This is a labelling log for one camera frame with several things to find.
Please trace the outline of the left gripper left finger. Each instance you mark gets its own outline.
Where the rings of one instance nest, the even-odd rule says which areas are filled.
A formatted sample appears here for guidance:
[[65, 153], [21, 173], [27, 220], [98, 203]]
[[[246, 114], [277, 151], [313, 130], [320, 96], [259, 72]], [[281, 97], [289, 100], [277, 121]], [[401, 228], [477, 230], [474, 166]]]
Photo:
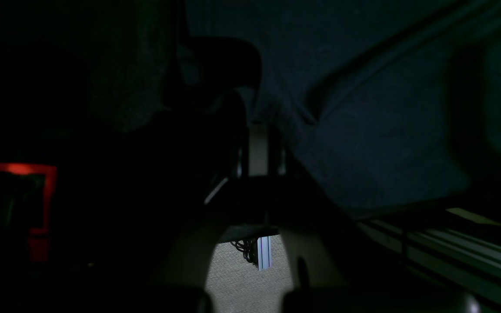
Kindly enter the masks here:
[[124, 313], [211, 313], [204, 291], [217, 242], [233, 212], [206, 199], [236, 176], [244, 101], [227, 91], [198, 105], [157, 111], [125, 138], [125, 188], [117, 248]]

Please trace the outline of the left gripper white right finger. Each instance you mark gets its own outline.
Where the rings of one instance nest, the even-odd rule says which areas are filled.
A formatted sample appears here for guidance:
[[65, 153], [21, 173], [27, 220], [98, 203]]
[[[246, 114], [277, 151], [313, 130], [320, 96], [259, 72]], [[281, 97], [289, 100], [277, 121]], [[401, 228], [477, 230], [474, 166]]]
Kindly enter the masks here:
[[286, 149], [279, 130], [266, 123], [252, 123], [245, 130], [241, 153], [243, 219], [249, 224], [275, 226], [286, 182]]

